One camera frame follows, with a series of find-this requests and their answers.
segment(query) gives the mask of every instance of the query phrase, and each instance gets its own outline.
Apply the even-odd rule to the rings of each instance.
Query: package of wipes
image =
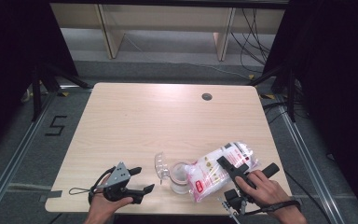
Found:
[[[236,168],[246,163],[249,166],[249,170],[246,172],[251,172],[258,166],[253,151],[243,142],[228,143],[199,158],[194,163],[186,165],[187,184],[195,202],[200,202],[231,180],[228,173],[217,162],[217,159],[222,156],[226,157]]]

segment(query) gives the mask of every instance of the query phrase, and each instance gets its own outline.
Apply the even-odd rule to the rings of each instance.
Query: red label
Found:
[[[196,182],[196,187],[197,187],[197,190],[199,191],[199,193],[201,193],[203,191],[202,184],[199,180],[197,180],[197,182]]]

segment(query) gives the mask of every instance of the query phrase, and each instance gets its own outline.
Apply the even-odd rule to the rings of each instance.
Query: person's left hand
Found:
[[[89,214],[85,220],[85,224],[103,224],[120,208],[129,203],[132,203],[132,197],[123,198],[117,202],[110,202],[104,198],[102,190],[98,189],[92,198],[89,207]]]

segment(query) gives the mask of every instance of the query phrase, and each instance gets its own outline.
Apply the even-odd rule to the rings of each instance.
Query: wrist strap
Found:
[[[301,212],[301,205],[298,201],[296,200],[291,200],[291,201],[287,201],[287,202],[283,202],[283,203],[274,203],[274,204],[270,204],[270,205],[266,205],[263,207],[260,207],[260,209],[254,210],[253,212],[247,212],[245,213],[245,215],[254,215],[257,213],[267,213],[267,212],[275,212],[276,210],[283,208],[283,207],[287,207],[287,206],[292,206],[295,205],[297,207],[297,209]]]

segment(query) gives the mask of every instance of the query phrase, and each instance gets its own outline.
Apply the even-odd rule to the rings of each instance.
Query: wooden desk in background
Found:
[[[202,99],[209,93],[212,100]],[[232,141],[243,141],[264,169],[281,160],[254,87],[181,84],[99,83],[95,85],[77,126],[52,191],[49,212],[88,212],[88,195],[69,195],[71,188],[89,189],[107,169],[123,161],[142,172],[131,178],[129,189],[156,184],[141,204],[119,209],[120,214],[227,215],[217,198],[233,189],[231,183],[193,203],[179,195],[169,181],[159,184],[154,158],[164,152],[168,164],[195,161]],[[291,195],[284,172],[277,180]],[[251,204],[249,211],[256,209]]]

